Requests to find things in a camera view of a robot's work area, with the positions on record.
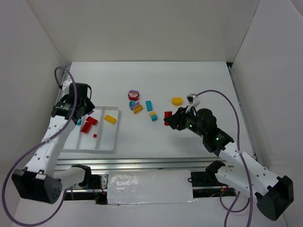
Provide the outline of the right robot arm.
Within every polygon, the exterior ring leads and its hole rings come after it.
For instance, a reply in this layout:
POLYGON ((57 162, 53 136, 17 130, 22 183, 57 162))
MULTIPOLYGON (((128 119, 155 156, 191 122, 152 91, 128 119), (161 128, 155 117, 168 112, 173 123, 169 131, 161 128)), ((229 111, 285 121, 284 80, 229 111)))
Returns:
POLYGON ((293 181, 280 177, 262 166, 243 150, 237 148, 233 138, 217 127, 217 120, 209 109, 196 111, 180 107, 173 115, 164 118, 174 130, 188 129, 200 136, 207 151, 225 160, 215 161, 207 171, 218 182, 231 186, 252 197, 258 210, 268 219, 276 221, 294 201, 293 181))

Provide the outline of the red long brick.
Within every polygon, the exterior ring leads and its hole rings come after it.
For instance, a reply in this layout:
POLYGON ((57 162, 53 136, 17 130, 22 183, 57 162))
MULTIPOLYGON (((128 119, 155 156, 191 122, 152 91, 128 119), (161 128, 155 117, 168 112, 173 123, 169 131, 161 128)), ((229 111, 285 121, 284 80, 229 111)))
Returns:
POLYGON ((84 126, 81 129, 82 133, 89 133, 92 124, 90 122, 85 122, 84 126))

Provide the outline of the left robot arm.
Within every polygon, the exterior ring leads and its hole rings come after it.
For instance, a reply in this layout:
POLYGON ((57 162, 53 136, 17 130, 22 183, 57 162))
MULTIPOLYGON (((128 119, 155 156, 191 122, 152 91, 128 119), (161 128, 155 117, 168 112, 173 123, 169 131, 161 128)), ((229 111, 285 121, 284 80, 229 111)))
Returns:
POLYGON ((67 92, 53 107, 43 144, 22 170, 14 170, 11 179, 23 199, 54 204, 61 192, 75 184, 87 187, 91 168, 75 164, 56 174, 54 168, 65 142, 75 129, 78 119, 90 113, 94 105, 88 84, 76 83, 64 87, 67 92))

